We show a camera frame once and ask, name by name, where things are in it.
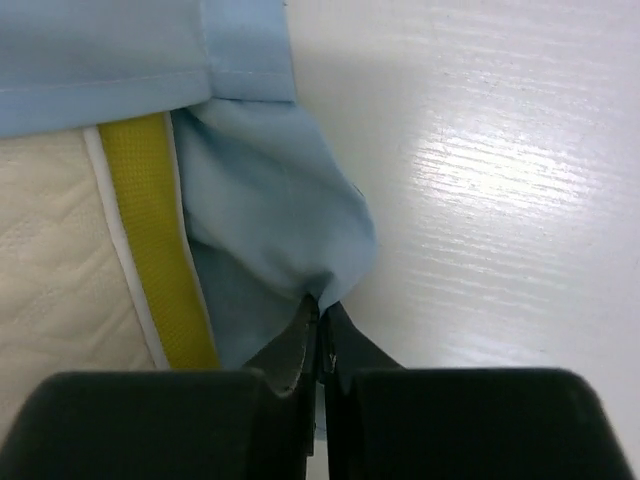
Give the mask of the cream pillow with yellow edge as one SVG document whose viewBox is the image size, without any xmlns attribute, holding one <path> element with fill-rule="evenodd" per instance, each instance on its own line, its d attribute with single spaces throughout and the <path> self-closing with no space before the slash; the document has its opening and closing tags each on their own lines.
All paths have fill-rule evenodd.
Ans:
<svg viewBox="0 0 640 480">
<path fill-rule="evenodd" d="M 165 114 L 1 142 L 1 385 L 217 367 Z"/>
</svg>

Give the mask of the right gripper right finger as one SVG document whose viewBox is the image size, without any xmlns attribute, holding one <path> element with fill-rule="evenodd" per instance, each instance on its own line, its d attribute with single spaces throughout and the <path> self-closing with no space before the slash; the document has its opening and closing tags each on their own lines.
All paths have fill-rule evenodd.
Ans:
<svg viewBox="0 0 640 480">
<path fill-rule="evenodd" d="M 630 479 L 600 399 L 553 368 L 409 369 L 334 305 L 320 322 L 333 479 Z"/>
</svg>

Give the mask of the green and blue pillowcase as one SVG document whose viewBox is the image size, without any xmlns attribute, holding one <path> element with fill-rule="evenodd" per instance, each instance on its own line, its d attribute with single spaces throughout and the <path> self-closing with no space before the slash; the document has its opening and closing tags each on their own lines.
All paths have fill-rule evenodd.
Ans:
<svg viewBox="0 0 640 480">
<path fill-rule="evenodd" d="M 187 234 L 222 363 L 280 333 L 301 297 L 341 300 L 375 231 L 296 102 L 279 1 L 5 1 L 5 137 L 170 112 Z"/>
</svg>

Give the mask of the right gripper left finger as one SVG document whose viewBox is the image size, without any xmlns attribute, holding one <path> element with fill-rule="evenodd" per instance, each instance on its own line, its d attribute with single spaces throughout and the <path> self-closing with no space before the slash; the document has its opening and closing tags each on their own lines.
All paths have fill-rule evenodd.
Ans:
<svg viewBox="0 0 640 480">
<path fill-rule="evenodd" d="M 314 450 L 313 298 L 237 370 L 65 372 L 29 395 L 5 479 L 302 479 Z"/>
</svg>

